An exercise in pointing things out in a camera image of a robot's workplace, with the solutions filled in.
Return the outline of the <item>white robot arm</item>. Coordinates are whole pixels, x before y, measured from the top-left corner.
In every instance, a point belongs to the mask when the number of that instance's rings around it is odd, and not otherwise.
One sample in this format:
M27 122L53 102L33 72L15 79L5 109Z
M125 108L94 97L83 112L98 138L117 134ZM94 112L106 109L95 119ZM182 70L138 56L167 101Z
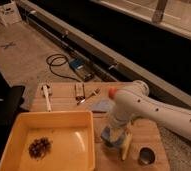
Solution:
M133 115L155 121L191 141L191 110L150 98L145 82L135 80L122 88L111 87L109 98L114 102L107 123L112 141L121 136Z

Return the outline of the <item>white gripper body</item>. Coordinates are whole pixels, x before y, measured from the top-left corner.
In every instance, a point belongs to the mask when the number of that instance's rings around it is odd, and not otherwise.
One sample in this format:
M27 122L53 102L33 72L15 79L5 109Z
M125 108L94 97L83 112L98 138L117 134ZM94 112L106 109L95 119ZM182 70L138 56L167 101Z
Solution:
M121 129L125 131L125 136L129 134L127 129L127 124L129 121L129 116L118 109L113 109L108 115L107 126L112 129Z

